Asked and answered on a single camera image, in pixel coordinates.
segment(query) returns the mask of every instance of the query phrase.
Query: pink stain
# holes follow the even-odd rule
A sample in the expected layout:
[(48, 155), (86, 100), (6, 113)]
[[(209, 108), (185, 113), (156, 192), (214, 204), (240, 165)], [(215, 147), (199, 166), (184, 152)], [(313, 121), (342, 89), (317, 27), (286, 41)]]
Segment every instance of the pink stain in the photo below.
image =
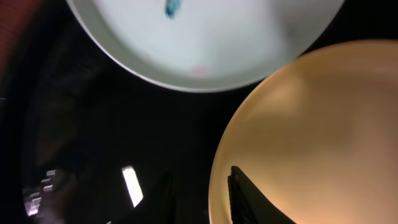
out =
[(194, 67), (193, 69), (191, 69), (189, 71), (189, 73), (196, 77), (200, 77), (200, 76), (206, 75), (208, 73), (208, 69), (204, 66), (197, 66), (197, 67)]

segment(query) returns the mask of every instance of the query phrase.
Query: round dish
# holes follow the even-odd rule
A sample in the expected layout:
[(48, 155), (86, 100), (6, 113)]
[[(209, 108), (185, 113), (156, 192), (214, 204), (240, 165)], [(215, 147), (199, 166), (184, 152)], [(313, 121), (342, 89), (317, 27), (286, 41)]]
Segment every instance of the round dish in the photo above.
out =
[(185, 0), (173, 19), (165, 0), (67, 2), (126, 70), (166, 88), (212, 92), (258, 81), (299, 56), (343, 0)]
[(397, 62), (398, 42), (351, 42), (264, 80), (216, 152), (211, 223), (231, 223), (231, 166), (295, 223), (398, 223)]

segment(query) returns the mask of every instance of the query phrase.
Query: black object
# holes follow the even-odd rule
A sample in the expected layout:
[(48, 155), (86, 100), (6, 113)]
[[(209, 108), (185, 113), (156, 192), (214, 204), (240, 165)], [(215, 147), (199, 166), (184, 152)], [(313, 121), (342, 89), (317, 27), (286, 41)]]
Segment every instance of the black object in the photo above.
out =
[(162, 175), (158, 183), (132, 212), (118, 224), (174, 224), (176, 216), (176, 188), (171, 172)]
[(234, 224), (293, 224), (276, 208), (237, 166), (228, 177), (231, 219)]

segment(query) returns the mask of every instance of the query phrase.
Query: blue stain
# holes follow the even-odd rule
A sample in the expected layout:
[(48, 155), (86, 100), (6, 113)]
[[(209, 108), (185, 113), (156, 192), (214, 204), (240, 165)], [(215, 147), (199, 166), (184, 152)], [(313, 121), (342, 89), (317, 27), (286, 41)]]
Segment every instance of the blue stain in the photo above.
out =
[(173, 19), (180, 8), (181, 0), (166, 0), (166, 6), (164, 11), (169, 19)]

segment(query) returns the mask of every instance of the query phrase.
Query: white ceramic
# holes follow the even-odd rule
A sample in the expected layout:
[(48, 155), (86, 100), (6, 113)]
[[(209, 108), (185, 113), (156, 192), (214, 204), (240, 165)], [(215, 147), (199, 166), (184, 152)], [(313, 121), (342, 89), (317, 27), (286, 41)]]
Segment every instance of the white ceramic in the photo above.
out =
[(166, 88), (223, 91), (306, 50), (344, 0), (67, 0), (90, 37), (131, 73)]

